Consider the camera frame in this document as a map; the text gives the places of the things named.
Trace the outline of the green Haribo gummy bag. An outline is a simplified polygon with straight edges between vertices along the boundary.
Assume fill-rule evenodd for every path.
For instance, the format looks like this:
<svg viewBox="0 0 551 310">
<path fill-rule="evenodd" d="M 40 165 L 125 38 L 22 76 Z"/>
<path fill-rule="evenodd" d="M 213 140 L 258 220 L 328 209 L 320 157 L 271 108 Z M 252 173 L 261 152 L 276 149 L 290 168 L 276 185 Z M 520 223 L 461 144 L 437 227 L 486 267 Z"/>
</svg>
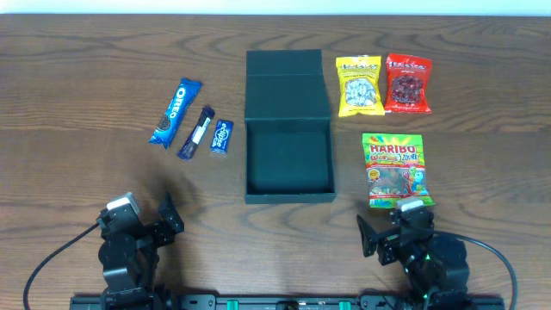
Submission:
<svg viewBox="0 0 551 310">
<path fill-rule="evenodd" d="M 426 206 L 435 204 L 427 187 L 422 135 L 364 133 L 362 149 L 370 207 L 395 208 L 411 196 Z"/>
</svg>

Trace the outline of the dark purple chocolate bar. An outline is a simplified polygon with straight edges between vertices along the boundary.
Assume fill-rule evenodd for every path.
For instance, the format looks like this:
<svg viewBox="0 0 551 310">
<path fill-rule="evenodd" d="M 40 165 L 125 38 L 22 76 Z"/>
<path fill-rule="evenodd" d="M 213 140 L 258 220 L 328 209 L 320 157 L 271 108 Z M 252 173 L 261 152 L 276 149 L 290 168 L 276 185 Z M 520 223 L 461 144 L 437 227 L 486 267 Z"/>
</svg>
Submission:
<svg viewBox="0 0 551 310">
<path fill-rule="evenodd" d="M 176 154 L 180 159 L 190 160 L 194 157 L 195 152 L 214 116 L 215 111 L 210 106 L 206 105 L 202 109 L 194 131 L 189 135 L 182 148 Z"/>
</svg>

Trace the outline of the blue Oreo cookie pack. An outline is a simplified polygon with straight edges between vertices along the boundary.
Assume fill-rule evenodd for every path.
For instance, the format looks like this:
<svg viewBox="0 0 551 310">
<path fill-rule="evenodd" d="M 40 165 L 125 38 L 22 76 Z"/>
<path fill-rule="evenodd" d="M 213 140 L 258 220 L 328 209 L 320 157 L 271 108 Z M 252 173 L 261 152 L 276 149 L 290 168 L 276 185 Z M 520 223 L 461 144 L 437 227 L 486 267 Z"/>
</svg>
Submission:
<svg viewBox="0 0 551 310">
<path fill-rule="evenodd" d="M 185 77 L 181 79 L 166 111 L 149 139 L 150 144 L 163 145 L 165 149 L 169 148 L 188 107 L 195 100 L 201 87 L 202 83 L 199 81 L 192 81 Z"/>
</svg>

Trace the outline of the red snack bag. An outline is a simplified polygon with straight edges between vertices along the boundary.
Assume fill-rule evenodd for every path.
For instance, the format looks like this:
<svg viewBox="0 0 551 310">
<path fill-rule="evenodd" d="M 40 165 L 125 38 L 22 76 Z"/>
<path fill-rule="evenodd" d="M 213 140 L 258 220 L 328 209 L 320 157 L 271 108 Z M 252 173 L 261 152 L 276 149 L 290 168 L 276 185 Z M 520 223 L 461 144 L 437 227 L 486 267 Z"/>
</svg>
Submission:
<svg viewBox="0 0 551 310">
<path fill-rule="evenodd" d="M 426 91 L 432 69 L 430 59 L 389 53 L 386 113 L 430 114 Z"/>
</svg>

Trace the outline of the yellow nut snack bag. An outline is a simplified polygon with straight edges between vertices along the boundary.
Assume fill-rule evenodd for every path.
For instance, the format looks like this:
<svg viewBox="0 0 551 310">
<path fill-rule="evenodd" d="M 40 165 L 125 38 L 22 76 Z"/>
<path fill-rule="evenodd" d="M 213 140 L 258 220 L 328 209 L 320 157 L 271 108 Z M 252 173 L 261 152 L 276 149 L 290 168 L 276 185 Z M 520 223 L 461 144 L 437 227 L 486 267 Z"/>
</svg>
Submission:
<svg viewBox="0 0 551 310">
<path fill-rule="evenodd" d="M 380 55 L 357 55 L 336 58 L 339 80 L 339 117 L 384 115 L 379 90 Z"/>
</svg>

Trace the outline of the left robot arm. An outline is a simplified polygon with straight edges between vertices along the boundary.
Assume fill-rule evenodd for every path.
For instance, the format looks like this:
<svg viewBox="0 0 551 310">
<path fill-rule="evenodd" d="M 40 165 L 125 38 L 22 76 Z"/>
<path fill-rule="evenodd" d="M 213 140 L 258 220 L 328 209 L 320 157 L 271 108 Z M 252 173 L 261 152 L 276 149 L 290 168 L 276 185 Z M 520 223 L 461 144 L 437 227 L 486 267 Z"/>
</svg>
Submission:
<svg viewBox="0 0 551 310">
<path fill-rule="evenodd" d="M 107 288 L 102 309 L 178 309 L 178 299 L 163 285 L 156 285 L 158 249 L 175 241 L 184 223 L 171 195 L 158 206 L 159 219 L 143 224 L 133 194 L 110 201 L 96 219 L 103 244 L 98 252 Z"/>
</svg>

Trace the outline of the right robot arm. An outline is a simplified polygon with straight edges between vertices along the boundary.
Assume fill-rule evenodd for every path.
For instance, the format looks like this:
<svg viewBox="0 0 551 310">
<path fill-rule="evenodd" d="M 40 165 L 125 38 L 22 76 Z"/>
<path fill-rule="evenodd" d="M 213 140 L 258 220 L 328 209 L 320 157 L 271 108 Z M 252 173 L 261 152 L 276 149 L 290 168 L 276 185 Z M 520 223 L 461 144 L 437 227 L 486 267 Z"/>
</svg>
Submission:
<svg viewBox="0 0 551 310">
<path fill-rule="evenodd" d="M 457 308 L 467 304 L 469 267 L 465 244 L 434 229 L 434 214 L 425 207 L 392 213 L 394 228 L 377 232 L 356 217 L 364 257 L 378 256 L 382 266 L 398 263 L 411 293 L 399 302 L 410 309 Z"/>
</svg>

